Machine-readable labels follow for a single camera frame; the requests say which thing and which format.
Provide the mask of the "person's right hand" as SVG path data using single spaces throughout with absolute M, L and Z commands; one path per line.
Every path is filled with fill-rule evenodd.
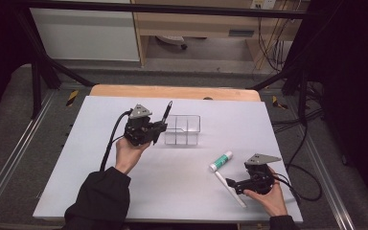
M 281 189 L 280 182 L 277 180 L 274 181 L 271 190 L 265 195 L 260 195 L 251 190 L 244 190 L 243 193 L 259 202 L 270 217 L 288 215 L 288 209 L 285 204 L 283 191 Z

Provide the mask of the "wooden desk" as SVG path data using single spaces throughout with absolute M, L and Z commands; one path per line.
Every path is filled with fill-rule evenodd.
M 251 9 L 252 0 L 130 0 L 133 4 L 179 5 Z M 276 0 L 273 10 L 304 12 L 310 0 Z M 274 44 L 291 42 L 301 25 L 299 19 L 248 18 L 235 16 L 147 13 L 133 15 L 137 37 L 140 39 L 140 58 L 145 57 L 148 37 L 172 35 L 188 37 L 234 37 L 243 38 L 252 59 L 259 69 L 268 65 L 268 56 Z

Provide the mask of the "black metal stand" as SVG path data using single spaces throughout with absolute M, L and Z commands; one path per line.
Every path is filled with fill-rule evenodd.
M 305 17 L 302 18 L 283 69 L 273 77 L 250 87 L 250 90 L 260 91 L 276 81 L 285 79 L 286 83 L 282 88 L 284 95 L 291 95 L 295 91 L 299 91 L 298 119 L 304 126 L 308 122 L 306 116 L 308 69 L 317 36 L 321 33 L 322 24 L 322 16 L 312 12 L 305 12 Z
M 86 80 L 85 78 L 72 72 L 70 69 L 49 57 L 38 34 L 38 30 L 29 9 L 20 8 L 13 14 L 19 27 L 22 29 L 23 34 L 26 36 L 28 45 L 31 47 L 32 89 L 34 103 L 32 113 L 33 119 L 36 118 L 39 112 L 42 110 L 41 81 L 45 81 L 49 89 L 59 89 L 61 87 L 61 81 L 57 71 L 84 86 L 95 86 L 94 82 Z

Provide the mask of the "chair base with castor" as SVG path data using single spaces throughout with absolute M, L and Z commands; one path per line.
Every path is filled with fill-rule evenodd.
M 156 38 L 159 40 L 171 44 L 179 46 L 182 50 L 186 50 L 188 48 L 185 40 L 182 36 L 166 36 L 166 35 L 157 35 Z

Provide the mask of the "green and white glue stick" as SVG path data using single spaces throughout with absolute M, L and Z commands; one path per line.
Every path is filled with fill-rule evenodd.
M 209 169 L 211 172 L 216 172 L 219 170 L 224 164 L 226 164 L 233 157 L 232 151 L 227 151 L 222 156 L 220 156 L 217 160 L 209 165 Z

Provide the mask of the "clear plastic organizer box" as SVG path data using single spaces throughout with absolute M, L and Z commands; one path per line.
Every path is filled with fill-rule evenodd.
M 196 146 L 201 130 L 198 115 L 170 115 L 167 119 L 165 144 L 177 146 Z

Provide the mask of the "white pen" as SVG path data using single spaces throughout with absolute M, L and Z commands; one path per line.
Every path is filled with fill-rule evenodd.
M 246 204 L 242 201 L 242 199 L 239 197 L 239 195 L 236 194 L 235 190 L 228 186 L 225 178 L 218 172 L 214 172 L 217 179 L 221 182 L 221 184 L 225 187 L 225 189 L 229 192 L 231 197 L 233 197 L 242 208 L 246 208 Z

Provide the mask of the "white board sheet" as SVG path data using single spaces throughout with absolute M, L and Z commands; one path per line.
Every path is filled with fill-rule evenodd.
M 47 186 L 34 210 L 37 219 L 62 219 L 85 178 L 101 164 L 112 166 L 107 151 L 111 135 L 122 134 L 123 112 L 142 104 L 160 120 L 172 101 L 171 114 L 198 115 L 201 130 L 196 146 L 149 147 L 130 172 L 129 221 L 251 222 L 266 221 L 262 206 L 245 196 L 242 208 L 211 172 L 209 165 L 227 151 L 233 157 L 218 172 L 245 180 L 244 162 L 255 153 L 279 157 L 279 147 L 262 102 L 151 99 L 88 96 Z

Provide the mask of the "aluminium rail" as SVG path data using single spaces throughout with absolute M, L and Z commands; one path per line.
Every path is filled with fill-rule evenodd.
M 23 157 L 23 154 L 33 140 L 35 133 L 37 132 L 41 122 L 45 118 L 45 115 L 47 114 L 47 111 L 49 110 L 57 93 L 58 92 L 56 90 L 49 90 L 46 93 L 42 102 L 41 110 L 37 113 L 36 117 L 28 123 L 26 130 L 22 133 L 19 141 L 16 143 L 16 146 L 12 150 L 9 159 L 0 172 L 0 196 L 9 183 L 14 170 Z
M 306 136 L 306 150 L 314 167 L 318 180 L 322 185 L 325 197 L 332 209 L 334 219 L 340 230 L 355 230 L 355 225 L 348 213 L 344 202 L 337 190 L 334 181 L 328 172 L 324 161 L 322 160 L 318 148 L 316 147 L 311 135 Z

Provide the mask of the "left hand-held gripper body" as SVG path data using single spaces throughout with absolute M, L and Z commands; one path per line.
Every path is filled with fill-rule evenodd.
M 133 146 L 152 142 L 153 133 L 157 131 L 150 121 L 151 112 L 141 104 L 135 105 L 128 115 L 124 137 Z

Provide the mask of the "black gel pen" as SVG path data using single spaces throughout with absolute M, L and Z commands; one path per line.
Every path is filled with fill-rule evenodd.
M 167 120 L 167 118 L 168 118 L 168 116 L 170 114 L 170 111 L 171 111 L 172 106 L 173 106 L 173 101 L 169 101 L 169 103 L 168 103 L 168 105 L 166 107 L 166 110 L 164 112 L 164 115 L 162 117 L 162 120 L 161 120 L 161 122 L 162 122 L 163 125 L 166 124 L 166 120 Z

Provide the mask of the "white wall socket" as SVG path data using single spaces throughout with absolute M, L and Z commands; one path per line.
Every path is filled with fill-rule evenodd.
M 251 9 L 272 10 L 276 0 L 252 0 Z

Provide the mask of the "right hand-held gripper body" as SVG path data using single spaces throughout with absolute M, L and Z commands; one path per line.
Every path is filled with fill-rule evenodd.
M 280 161 L 280 157 L 255 153 L 244 162 L 250 176 L 246 188 L 260 195 L 267 194 L 274 183 L 274 178 L 268 163 Z

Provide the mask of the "black horizontal frame bar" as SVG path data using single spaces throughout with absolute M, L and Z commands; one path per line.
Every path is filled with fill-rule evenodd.
M 306 19 L 316 16 L 315 13 L 306 11 L 247 10 L 176 5 L 125 4 L 55 0 L 13 0 L 13 3 L 26 8 L 73 11 L 176 13 L 288 19 Z

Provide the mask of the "person's left hand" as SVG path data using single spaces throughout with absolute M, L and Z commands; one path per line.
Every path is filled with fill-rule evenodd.
M 116 163 L 114 168 L 121 173 L 129 174 L 139 162 L 142 153 L 150 146 L 145 143 L 140 146 L 133 146 L 126 138 L 116 142 Z

